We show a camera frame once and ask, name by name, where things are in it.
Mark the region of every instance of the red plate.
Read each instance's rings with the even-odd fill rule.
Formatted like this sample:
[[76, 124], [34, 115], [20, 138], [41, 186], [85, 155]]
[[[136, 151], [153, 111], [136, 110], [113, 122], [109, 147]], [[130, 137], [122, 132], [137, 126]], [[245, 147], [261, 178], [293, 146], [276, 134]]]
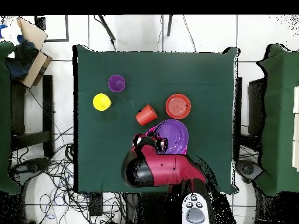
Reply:
[[168, 98], [166, 102], [167, 114], [177, 120], [185, 118], [191, 110], [191, 102], [187, 96], [177, 93]]

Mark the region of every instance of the tripod leg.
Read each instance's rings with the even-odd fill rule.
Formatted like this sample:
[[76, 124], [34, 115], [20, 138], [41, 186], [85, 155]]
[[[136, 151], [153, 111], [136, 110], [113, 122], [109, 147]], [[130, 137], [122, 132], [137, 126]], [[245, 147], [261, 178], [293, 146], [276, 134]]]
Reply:
[[100, 21], [103, 23], [104, 28], [107, 30], [107, 33], [109, 34], [109, 36], [111, 37], [112, 40], [115, 40], [115, 36], [113, 35], [113, 33], [111, 32], [111, 30], [109, 29], [107, 23], [104, 20], [104, 17], [99, 15]]
[[169, 15], [169, 19], [168, 19], [168, 28], [167, 28], [167, 36], [170, 36], [170, 35], [171, 35], [172, 16], [173, 16], [173, 15]]

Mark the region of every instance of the floor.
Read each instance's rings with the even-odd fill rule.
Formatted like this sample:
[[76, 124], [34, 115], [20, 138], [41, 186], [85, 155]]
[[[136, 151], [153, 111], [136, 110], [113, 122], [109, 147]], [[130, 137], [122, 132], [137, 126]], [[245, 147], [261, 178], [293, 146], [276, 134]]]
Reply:
[[[290, 50], [299, 49], [299, 16], [278, 15], [186, 15], [187, 25], [192, 34], [197, 52], [221, 53], [227, 47], [238, 47], [238, 73], [243, 77], [242, 88], [242, 133], [247, 133], [248, 126], [248, 97], [247, 85], [249, 81], [262, 78], [262, 70], [255, 64], [263, 59], [267, 45], [282, 43]], [[34, 23], [33, 16], [23, 18]], [[161, 15], [123, 15], [105, 16], [105, 20], [116, 37], [117, 51], [162, 51]], [[81, 44], [95, 51], [114, 51], [106, 30], [93, 16], [68, 16], [68, 27], [63, 16], [46, 16], [46, 33], [48, 39], [66, 39], [68, 28], [69, 40], [65, 42], [46, 42], [42, 51], [53, 61], [46, 70], [46, 75], [53, 76], [54, 84], [54, 121], [55, 137], [65, 132], [63, 140], [59, 137], [55, 147], [63, 143], [73, 142], [73, 75], [72, 75], [72, 45]], [[193, 52], [193, 45], [184, 24], [182, 15], [175, 15], [172, 22], [170, 37], [167, 37], [168, 15], [164, 16], [164, 51], [165, 52]], [[31, 92], [38, 102], [42, 101], [41, 83], [32, 87]], [[26, 131], [41, 131], [42, 109], [32, 95], [26, 92]], [[56, 155], [56, 159], [63, 159], [63, 152]], [[30, 147], [29, 153], [23, 158], [43, 157], [40, 145]], [[255, 216], [255, 195], [250, 184], [242, 182], [239, 175], [235, 175], [235, 184], [239, 192], [227, 195], [237, 224], [253, 224]], [[27, 189], [26, 212], [29, 219], [40, 222], [48, 211], [48, 217], [42, 224], [89, 224], [82, 214], [75, 209], [67, 211], [67, 206], [56, 202], [47, 208], [49, 199], [44, 194], [53, 194], [53, 182], [46, 174], [34, 178]], [[112, 193], [104, 195], [105, 199], [112, 197]], [[113, 200], [105, 202], [107, 210]], [[120, 219], [119, 212], [114, 220]]]

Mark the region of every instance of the yellow cup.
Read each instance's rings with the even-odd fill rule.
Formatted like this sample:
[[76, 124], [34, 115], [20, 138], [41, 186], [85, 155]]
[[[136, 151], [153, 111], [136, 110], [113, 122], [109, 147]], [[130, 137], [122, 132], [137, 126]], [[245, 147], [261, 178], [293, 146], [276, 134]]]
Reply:
[[111, 106], [111, 100], [105, 94], [99, 93], [93, 98], [92, 104], [95, 109], [105, 111]]

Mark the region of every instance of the green tablecloth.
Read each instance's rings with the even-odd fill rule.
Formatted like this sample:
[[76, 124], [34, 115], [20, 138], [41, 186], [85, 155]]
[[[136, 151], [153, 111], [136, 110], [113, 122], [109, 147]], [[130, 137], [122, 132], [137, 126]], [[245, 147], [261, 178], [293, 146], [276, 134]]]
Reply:
[[294, 87], [299, 86], [299, 52], [280, 45], [269, 46], [259, 62], [267, 77], [265, 127], [262, 132], [262, 167], [266, 170], [256, 184], [267, 195], [281, 191], [299, 192], [299, 173], [292, 167], [294, 131]]
[[11, 163], [11, 78], [6, 67], [6, 56], [15, 50], [10, 42], [0, 43], [0, 191], [10, 194], [20, 192], [19, 186], [8, 177]]
[[[78, 50], [78, 189], [80, 192], [166, 192], [168, 187], [131, 188], [121, 164], [133, 136], [168, 119], [165, 103], [175, 93], [191, 101], [182, 119], [189, 131], [187, 154], [212, 168], [221, 191], [236, 192], [231, 181], [234, 58], [237, 49], [217, 53], [93, 52]], [[109, 90], [110, 76], [126, 80], [121, 93]], [[93, 97], [107, 94], [111, 107], [93, 108]], [[138, 110], [150, 104], [158, 119], [140, 126]]]

